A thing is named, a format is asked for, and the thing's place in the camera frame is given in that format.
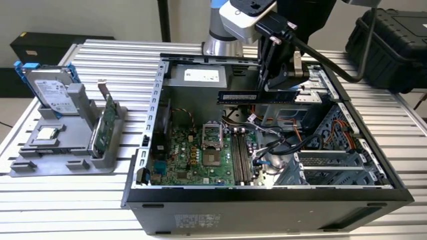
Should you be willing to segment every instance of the robotic arm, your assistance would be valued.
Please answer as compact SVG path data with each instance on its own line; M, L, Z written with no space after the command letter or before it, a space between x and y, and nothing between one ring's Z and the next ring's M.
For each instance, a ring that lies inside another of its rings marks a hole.
M225 29L245 43L258 41L261 75L257 90L286 90L310 78L310 71L302 62L307 53L350 83L363 78L366 59L373 39L377 7L381 0L343 0L351 5L371 7L374 11L370 34L365 46L365 58L357 77L309 45L313 33L327 23L337 0L230 0L219 14Z

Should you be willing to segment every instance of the black equipment case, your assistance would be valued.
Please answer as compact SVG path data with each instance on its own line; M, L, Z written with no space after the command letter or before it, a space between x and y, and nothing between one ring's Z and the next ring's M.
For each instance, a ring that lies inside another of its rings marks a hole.
M371 21L370 10L357 20L346 46L357 63ZM365 76L370 85L394 93L427 88L427 12L378 9Z

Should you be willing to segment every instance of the aluminum table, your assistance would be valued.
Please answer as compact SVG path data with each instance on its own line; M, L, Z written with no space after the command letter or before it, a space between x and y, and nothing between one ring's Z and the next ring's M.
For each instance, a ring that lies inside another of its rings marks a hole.
M142 142L159 54L199 54L199 44L88 40L74 45L62 65L72 62L87 96L103 103L96 82L106 79L115 100L130 110L118 166L111 174L11 178L12 160L36 126L35 99L0 145L0 239L155 239L146 235L130 210L120 209L131 155ZM257 56L246 47L245 55ZM322 53L357 75L347 55ZM371 88L365 81L339 78L353 104L410 189L415 202L349 233L286 235L195 235L174 239L427 239L427 125L399 95Z

